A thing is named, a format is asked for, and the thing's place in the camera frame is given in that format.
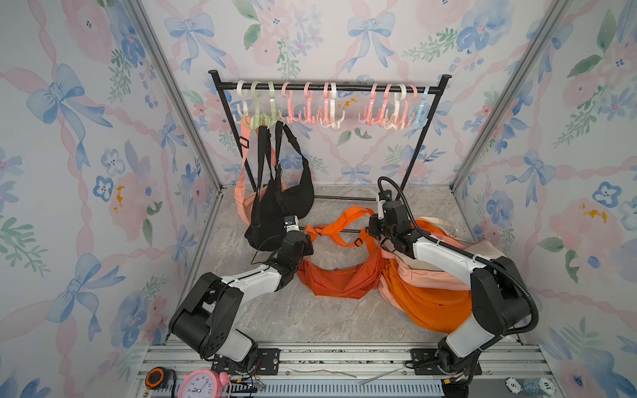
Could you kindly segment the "orange crossbody bag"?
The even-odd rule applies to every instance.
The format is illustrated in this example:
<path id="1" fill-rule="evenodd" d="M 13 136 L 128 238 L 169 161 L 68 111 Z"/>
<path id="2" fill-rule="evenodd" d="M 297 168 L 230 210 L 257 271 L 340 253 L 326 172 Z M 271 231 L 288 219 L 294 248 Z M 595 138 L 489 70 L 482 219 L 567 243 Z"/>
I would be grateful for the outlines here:
<path id="1" fill-rule="evenodd" d="M 417 264 L 412 265 L 411 268 L 414 268 L 414 269 L 423 268 L 426 270 L 440 270 L 445 272 L 440 267 L 435 266 L 429 262 L 424 262 L 420 260 L 415 260 L 415 261 L 417 261 Z M 471 302 L 470 303 L 465 302 L 463 304 L 453 305 L 449 307 L 441 307 L 441 308 L 438 308 L 438 307 L 431 308 L 431 307 L 426 307 L 422 305 L 414 305 L 414 304 L 409 305 L 407 302 L 403 302 L 403 304 L 406 305 L 406 312 L 404 313 L 406 313 L 406 315 L 415 324 L 417 324 L 418 326 L 422 328 L 425 328 L 434 332 L 438 332 L 438 333 L 451 333 L 454 330 L 456 330 L 456 328 L 461 326 L 461 324 L 471 315 L 471 309 L 472 309 Z"/>
<path id="2" fill-rule="evenodd" d="M 305 259 L 297 272 L 302 284 L 317 296 L 340 299 L 361 299 L 369 291 L 374 290 L 380 281 L 383 263 L 378 241 L 369 235 L 365 227 L 360 230 L 358 238 L 350 243 L 340 235 L 353 222 L 374 214 L 375 211 L 370 208 L 350 207 L 330 225 L 305 227 L 305 233 L 311 240 L 325 236 L 344 248 L 364 246 L 368 250 L 368 258 L 353 268 L 343 270 L 324 270 L 314 265 L 309 259 Z"/>

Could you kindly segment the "beige crossbody bag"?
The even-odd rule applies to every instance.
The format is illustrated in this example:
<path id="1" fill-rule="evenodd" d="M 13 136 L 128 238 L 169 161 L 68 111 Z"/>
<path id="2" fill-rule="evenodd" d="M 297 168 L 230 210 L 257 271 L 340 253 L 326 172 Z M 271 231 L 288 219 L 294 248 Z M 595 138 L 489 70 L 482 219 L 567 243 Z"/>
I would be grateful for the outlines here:
<path id="1" fill-rule="evenodd" d="M 447 220 L 436 217 L 416 217 L 416 223 L 425 232 L 430 232 L 434 237 L 456 248 L 466 250 L 472 255 L 479 255 L 491 260 L 496 260 L 504 256 L 504 253 L 488 240 L 470 242 L 458 238 L 456 236 L 456 227 Z"/>

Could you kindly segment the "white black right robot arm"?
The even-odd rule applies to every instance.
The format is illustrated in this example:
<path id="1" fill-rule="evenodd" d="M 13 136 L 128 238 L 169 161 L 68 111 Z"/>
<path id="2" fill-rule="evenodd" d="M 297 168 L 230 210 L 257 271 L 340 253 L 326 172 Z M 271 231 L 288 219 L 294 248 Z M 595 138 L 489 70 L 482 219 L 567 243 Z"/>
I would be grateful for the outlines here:
<path id="1" fill-rule="evenodd" d="M 427 366 L 473 373 L 484 350 L 537 326 L 538 308 L 518 268 L 489 242 L 465 247 L 399 200 L 378 201 L 368 232 L 390 245 L 382 249 L 383 297 L 444 335 Z"/>

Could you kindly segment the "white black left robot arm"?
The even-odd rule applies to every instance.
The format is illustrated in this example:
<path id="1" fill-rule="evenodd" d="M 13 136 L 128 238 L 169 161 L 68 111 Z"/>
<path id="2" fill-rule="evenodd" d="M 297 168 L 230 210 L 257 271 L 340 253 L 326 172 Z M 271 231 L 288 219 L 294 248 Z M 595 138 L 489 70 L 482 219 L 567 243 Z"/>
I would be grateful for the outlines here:
<path id="1" fill-rule="evenodd" d="M 254 270 L 225 277 L 205 273 L 177 307 L 169 322 L 169 333 L 202 360 L 217 355 L 252 369 L 258 343 L 234 328 L 240 306 L 285 288 L 295 278 L 302 260 L 313 253 L 308 234 L 290 231 L 280 249 Z"/>

